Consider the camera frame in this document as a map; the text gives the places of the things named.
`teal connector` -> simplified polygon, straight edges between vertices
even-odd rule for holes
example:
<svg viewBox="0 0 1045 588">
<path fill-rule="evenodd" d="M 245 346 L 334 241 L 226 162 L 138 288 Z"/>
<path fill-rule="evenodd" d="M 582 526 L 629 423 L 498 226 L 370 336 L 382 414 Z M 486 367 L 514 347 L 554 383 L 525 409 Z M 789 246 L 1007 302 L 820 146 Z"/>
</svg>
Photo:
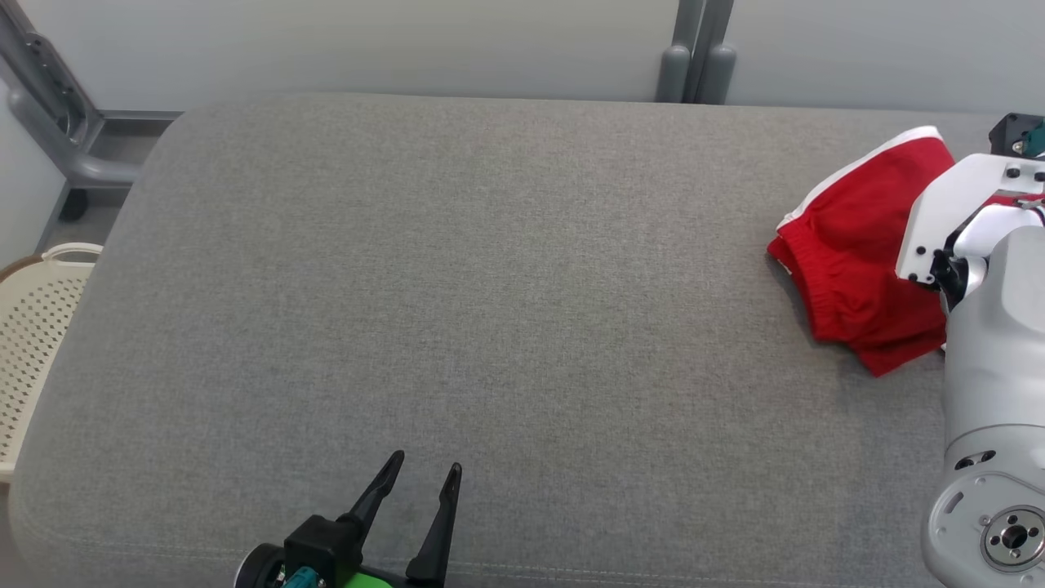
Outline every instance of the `teal connector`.
<svg viewBox="0 0 1045 588">
<path fill-rule="evenodd" d="M 1045 121 L 1027 133 L 1023 139 L 1023 157 L 1038 157 L 1045 152 Z"/>
<path fill-rule="evenodd" d="M 319 584 L 320 574 L 310 567 L 302 567 L 283 584 L 283 588 L 318 588 Z"/>
</svg>

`green robot part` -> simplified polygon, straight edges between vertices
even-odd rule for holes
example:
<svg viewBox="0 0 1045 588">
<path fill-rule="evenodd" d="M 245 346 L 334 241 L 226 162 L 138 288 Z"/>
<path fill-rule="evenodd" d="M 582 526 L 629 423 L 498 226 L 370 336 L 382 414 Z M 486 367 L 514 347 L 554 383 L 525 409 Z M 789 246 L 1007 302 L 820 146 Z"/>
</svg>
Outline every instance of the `green robot part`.
<svg viewBox="0 0 1045 588">
<path fill-rule="evenodd" d="M 312 515 L 283 541 L 262 543 L 236 572 L 235 588 L 442 588 L 446 582 L 461 465 L 454 464 L 439 512 L 404 577 L 363 565 L 363 544 L 381 500 L 392 491 L 404 458 L 396 451 L 352 509 L 331 521 Z"/>
</svg>

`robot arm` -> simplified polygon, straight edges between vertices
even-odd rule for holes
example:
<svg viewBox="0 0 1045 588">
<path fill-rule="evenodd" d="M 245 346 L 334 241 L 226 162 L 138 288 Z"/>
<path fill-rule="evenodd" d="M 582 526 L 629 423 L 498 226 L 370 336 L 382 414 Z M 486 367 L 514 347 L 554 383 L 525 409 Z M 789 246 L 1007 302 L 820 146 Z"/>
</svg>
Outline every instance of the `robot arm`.
<svg viewBox="0 0 1045 588">
<path fill-rule="evenodd" d="M 363 565 L 363 544 L 381 501 L 392 492 L 404 454 L 396 451 L 352 510 L 327 520 L 312 515 L 283 541 L 262 543 L 239 564 L 235 588 L 443 588 L 461 490 L 454 464 L 439 493 L 439 512 L 405 575 Z"/>
<path fill-rule="evenodd" d="M 897 262 L 948 311 L 944 477 L 922 550 L 950 588 L 1045 581 L 1045 212 L 981 208 L 1043 189 L 1043 160 L 970 156 L 915 201 Z"/>
</svg>

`gray metal frame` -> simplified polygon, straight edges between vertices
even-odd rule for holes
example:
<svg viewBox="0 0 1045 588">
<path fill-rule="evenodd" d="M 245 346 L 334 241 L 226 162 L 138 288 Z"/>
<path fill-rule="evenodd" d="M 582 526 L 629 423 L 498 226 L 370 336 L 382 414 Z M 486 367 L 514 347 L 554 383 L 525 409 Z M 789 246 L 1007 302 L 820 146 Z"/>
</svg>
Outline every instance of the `gray metal frame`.
<svg viewBox="0 0 1045 588">
<path fill-rule="evenodd" d="M 671 47 L 660 56 L 656 101 L 725 103 L 737 50 L 723 43 L 734 0 L 679 0 Z"/>
<path fill-rule="evenodd" d="M 136 164 L 89 154 L 104 119 L 15 0 L 0 0 L 0 76 L 7 107 L 71 187 L 126 187 L 138 178 Z"/>
</svg>

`white wall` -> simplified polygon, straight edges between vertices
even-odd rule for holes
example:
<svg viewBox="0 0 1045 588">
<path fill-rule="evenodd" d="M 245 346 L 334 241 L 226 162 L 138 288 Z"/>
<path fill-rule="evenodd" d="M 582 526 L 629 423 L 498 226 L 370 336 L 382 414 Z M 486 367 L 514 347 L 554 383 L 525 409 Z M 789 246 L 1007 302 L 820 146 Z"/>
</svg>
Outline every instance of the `white wall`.
<svg viewBox="0 0 1045 588">
<path fill-rule="evenodd" d="M 65 177 L 7 110 L 0 80 L 0 268 L 31 255 L 62 195 Z"/>
<path fill-rule="evenodd" d="M 279 90 L 652 99 L 677 0 L 19 0 L 102 110 Z"/>
<path fill-rule="evenodd" d="M 727 103 L 1045 111 L 1043 0 L 736 0 Z"/>
</svg>

